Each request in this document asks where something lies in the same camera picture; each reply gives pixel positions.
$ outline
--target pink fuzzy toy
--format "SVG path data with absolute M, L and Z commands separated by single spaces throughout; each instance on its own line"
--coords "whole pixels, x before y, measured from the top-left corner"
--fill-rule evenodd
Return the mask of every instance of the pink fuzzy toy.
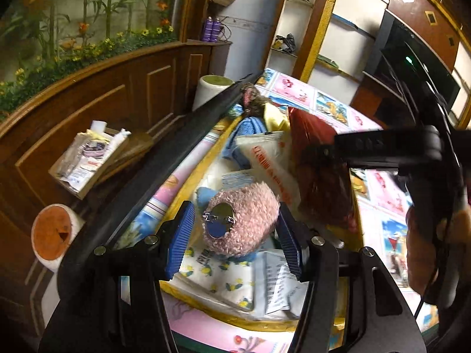
M 220 191 L 206 211 L 210 212 L 219 203 L 232 206 L 235 223 L 224 236 L 213 238 L 203 222 L 203 239 L 211 251 L 228 257 L 244 256 L 255 251 L 274 230 L 280 205 L 264 182 Z

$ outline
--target plant mural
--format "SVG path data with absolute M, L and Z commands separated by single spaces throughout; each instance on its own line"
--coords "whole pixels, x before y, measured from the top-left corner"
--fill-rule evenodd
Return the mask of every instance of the plant mural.
M 94 62 L 175 41 L 173 5 L 174 0 L 13 0 L 0 19 L 0 121 Z

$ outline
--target yellow cloth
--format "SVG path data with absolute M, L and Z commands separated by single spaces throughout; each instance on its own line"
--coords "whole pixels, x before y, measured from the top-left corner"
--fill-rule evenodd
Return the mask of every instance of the yellow cloth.
M 290 121 L 275 105 L 265 103 L 265 113 L 263 114 L 265 125 L 268 131 L 289 131 Z

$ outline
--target person's hand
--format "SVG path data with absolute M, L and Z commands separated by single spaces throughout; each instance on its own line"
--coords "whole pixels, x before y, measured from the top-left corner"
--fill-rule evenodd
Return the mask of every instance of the person's hand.
M 407 223 L 407 268 L 410 287 L 423 295 L 425 287 L 435 267 L 436 251 L 431 242 L 425 240 L 419 233 L 414 207 L 409 208 L 406 215 Z M 446 220 L 437 226 L 437 237 L 442 240 Z M 456 212 L 453 215 L 447 235 L 448 243 L 463 243 L 466 245 L 465 259 L 461 278 L 471 281 L 471 207 Z

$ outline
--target purple spray can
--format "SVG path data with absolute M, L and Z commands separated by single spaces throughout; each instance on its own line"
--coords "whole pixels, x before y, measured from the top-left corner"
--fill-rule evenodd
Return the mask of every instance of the purple spray can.
M 210 42 L 211 41 L 211 33 L 213 32 L 213 19 L 208 17 L 206 22 L 204 23 L 203 27 L 203 35 L 201 36 L 201 41 Z
M 221 32 L 222 24 L 219 19 L 213 21 L 213 31 L 211 32 L 211 42 L 217 42 L 219 33 Z

